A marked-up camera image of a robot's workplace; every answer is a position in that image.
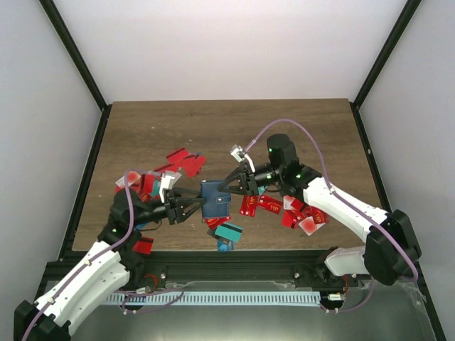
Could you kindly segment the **navy blue card holder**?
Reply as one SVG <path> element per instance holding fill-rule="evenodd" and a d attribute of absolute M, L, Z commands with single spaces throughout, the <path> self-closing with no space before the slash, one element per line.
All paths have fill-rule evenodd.
<path fill-rule="evenodd" d="M 200 183 L 200 192 L 205 200 L 202 206 L 202 218 L 227 217 L 230 214 L 231 195 L 217 190 L 222 180 L 203 180 Z"/>

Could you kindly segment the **teal card black stripe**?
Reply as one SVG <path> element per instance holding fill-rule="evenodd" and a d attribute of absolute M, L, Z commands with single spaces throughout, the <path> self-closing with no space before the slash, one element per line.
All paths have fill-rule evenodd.
<path fill-rule="evenodd" d="M 243 228 L 228 222 L 222 223 L 215 228 L 216 236 L 230 240 L 232 242 L 239 242 L 242 233 Z"/>

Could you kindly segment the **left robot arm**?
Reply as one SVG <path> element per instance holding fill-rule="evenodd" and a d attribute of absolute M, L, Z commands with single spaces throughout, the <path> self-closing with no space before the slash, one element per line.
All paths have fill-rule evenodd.
<path fill-rule="evenodd" d="M 139 286 L 144 260 L 134 248 L 143 241 L 137 225 L 186 221 L 205 200 L 194 190 L 165 190 L 144 202 L 130 188 L 114 195 L 107 224 L 84 257 L 47 293 L 14 311 L 14 340 L 70 340 L 89 315 L 118 289 Z"/>

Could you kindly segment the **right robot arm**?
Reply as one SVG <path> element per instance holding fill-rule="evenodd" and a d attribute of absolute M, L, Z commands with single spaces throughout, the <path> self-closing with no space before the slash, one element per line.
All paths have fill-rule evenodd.
<path fill-rule="evenodd" d="M 412 223 L 401 210 L 373 207 L 333 185 L 320 172 L 300 162 L 296 146 L 286 134 L 267 139 L 268 162 L 254 164 L 247 149 L 234 145 L 238 167 L 219 189 L 237 195 L 256 195 L 263 185 L 276 185 L 282 196 L 316 208 L 349 228 L 363 247 L 331 251 L 316 267 L 320 284 L 332 286 L 343 275 L 370 275 L 391 286 L 400 279 L 419 278 L 416 263 L 422 252 Z"/>

